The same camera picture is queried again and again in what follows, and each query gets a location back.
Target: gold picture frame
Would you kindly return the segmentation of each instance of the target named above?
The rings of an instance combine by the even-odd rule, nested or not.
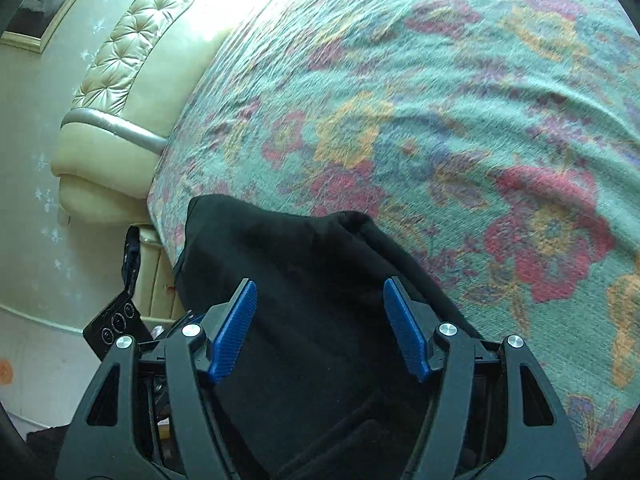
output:
[[[53,18],[47,25],[47,28],[44,30],[40,38],[27,36],[25,34],[19,34],[17,32],[11,32],[7,30],[2,34],[2,36],[0,36],[0,44],[16,46],[18,48],[24,48],[26,50],[31,50],[32,52],[41,54],[47,46],[47,43],[49,43],[49,40],[51,39],[53,33],[58,28],[58,25],[62,21],[62,18],[65,17],[65,14],[68,12],[75,1],[76,0],[64,1],[62,6],[53,15]]]

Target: bed sheet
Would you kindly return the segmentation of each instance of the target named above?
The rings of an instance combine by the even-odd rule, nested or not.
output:
[[[640,398],[640,39],[616,0],[270,0],[178,121],[148,207],[368,213],[488,339],[523,335],[587,461]]]

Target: wall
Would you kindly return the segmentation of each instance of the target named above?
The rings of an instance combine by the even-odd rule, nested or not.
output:
[[[94,52],[131,2],[77,0],[42,54],[0,45],[0,304],[76,328],[122,288],[126,228],[58,224],[48,161]]]

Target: black fabric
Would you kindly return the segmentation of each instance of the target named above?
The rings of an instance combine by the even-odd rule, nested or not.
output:
[[[228,301],[242,278],[257,285],[254,322],[216,394],[272,478],[400,476],[428,396],[407,373],[386,319],[386,278],[398,276],[414,300],[428,298],[443,320],[479,336],[358,212],[306,218],[222,195],[195,198],[175,273],[185,307],[201,312]]]

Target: silver screw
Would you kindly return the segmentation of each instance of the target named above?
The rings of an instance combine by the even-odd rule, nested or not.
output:
[[[507,343],[514,348],[521,348],[524,345],[524,341],[519,335],[510,335],[507,338]]]
[[[118,348],[129,348],[131,343],[133,343],[133,339],[129,335],[124,335],[116,340],[116,346]]]
[[[452,325],[451,323],[441,324],[438,330],[440,330],[441,334],[448,336],[456,335],[458,333],[458,329],[456,328],[456,326]]]
[[[194,323],[191,323],[187,326],[183,326],[182,327],[182,335],[185,335],[187,337],[194,337],[197,336],[200,333],[200,330],[202,330],[200,328],[200,325],[196,325]]]

